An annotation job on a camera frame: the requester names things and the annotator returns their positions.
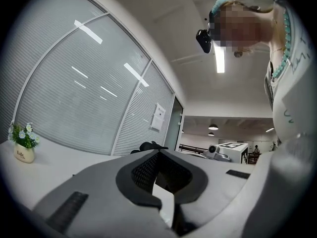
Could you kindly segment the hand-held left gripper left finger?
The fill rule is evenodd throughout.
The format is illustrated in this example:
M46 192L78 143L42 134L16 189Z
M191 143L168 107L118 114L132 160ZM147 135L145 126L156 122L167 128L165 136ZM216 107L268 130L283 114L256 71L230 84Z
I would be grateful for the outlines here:
M178 153L149 150L91 165L34 207L49 233L62 238L175 238L153 195L159 174L176 179Z

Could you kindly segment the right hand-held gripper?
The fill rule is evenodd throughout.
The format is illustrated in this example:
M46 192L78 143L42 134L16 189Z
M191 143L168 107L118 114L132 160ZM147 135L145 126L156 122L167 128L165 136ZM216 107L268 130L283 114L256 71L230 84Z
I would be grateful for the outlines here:
M210 145L203 155L217 161L246 164L248 162L248 143L227 142Z

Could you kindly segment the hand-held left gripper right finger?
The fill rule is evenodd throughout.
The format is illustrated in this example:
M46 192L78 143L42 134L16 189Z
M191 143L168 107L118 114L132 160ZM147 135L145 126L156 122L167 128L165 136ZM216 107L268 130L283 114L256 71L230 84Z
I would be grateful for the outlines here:
M158 184L173 196L171 228L160 238L241 238L249 211L233 209L251 167L158 152Z

